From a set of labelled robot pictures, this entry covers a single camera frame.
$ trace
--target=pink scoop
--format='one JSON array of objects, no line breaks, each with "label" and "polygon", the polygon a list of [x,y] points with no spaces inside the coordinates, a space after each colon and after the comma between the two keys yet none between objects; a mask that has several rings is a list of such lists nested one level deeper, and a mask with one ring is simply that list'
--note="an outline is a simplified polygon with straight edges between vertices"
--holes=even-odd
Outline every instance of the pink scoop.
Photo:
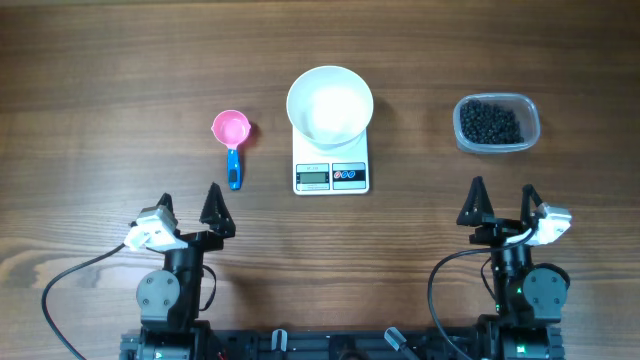
[{"label": "pink scoop", "polygon": [[237,150],[238,145],[249,136],[251,124],[243,113],[236,110],[226,110],[218,114],[213,120],[211,131],[216,139],[227,145],[231,150]]}]

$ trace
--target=wood grain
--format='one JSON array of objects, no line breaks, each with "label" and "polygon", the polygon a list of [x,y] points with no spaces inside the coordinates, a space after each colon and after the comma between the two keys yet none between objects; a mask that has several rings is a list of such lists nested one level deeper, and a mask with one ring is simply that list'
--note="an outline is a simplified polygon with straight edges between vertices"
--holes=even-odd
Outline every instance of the wood grain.
[{"label": "wood grain", "polygon": [[[68,359],[44,322],[42,288],[120,243],[163,192],[184,231],[225,152],[209,131],[229,108],[255,124],[243,189],[225,200],[235,239],[206,263],[220,288],[216,329],[383,329],[432,325],[426,280],[468,248],[455,226],[483,175],[500,216],[520,189],[567,205],[574,224],[536,249],[572,276],[562,329],[569,359],[640,351],[640,5],[634,1],[340,1],[0,10],[0,353]],[[372,190],[296,197],[284,102],[305,70],[338,64],[376,98]],[[520,92],[542,115],[531,150],[460,152],[463,96]],[[445,267],[436,306],[470,325],[492,303],[482,257]],[[122,251],[63,280],[53,317],[89,358],[112,359],[139,326],[135,288],[161,267]],[[205,280],[204,293],[212,286]]]}]

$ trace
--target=scale control panel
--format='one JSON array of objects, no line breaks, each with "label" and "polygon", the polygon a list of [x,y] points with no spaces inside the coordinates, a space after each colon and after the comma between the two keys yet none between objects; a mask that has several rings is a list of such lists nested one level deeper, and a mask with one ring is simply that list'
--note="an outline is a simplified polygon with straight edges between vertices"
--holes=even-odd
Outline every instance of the scale control panel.
[{"label": "scale control panel", "polygon": [[327,191],[367,189],[365,163],[325,163],[296,165],[296,190]]}]

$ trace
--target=clear container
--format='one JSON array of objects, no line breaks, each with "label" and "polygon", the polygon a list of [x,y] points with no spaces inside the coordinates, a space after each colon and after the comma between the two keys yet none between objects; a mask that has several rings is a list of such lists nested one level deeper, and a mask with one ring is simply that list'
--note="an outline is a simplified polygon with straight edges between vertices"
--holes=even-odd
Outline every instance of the clear container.
[{"label": "clear container", "polygon": [[[479,100],[487,104],[498,104],[505,109],[513,110],[520,123],[520,136],[524,142],[518,144],[476,144],[469,141],[462,133],[460,124],[460,108],[470,100]],[[540,138],[540,118],[536,105],[528,97],[513,93],[487,93],[465,96],[453,110],[453,131],[460,150],[475,154],[502,154],[526,150]]]}]

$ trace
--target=container of black beans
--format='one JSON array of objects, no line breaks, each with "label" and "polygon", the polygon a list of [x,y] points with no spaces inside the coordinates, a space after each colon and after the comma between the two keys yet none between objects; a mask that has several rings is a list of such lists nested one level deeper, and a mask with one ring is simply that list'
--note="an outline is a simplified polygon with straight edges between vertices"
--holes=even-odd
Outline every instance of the container of black beans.
[{"label": "container of black beans", "polygon": [[524,95],[469,95],[453,110],[453,129],[460,150],[501,154],[532,147],[540,137],[540,118]]}]

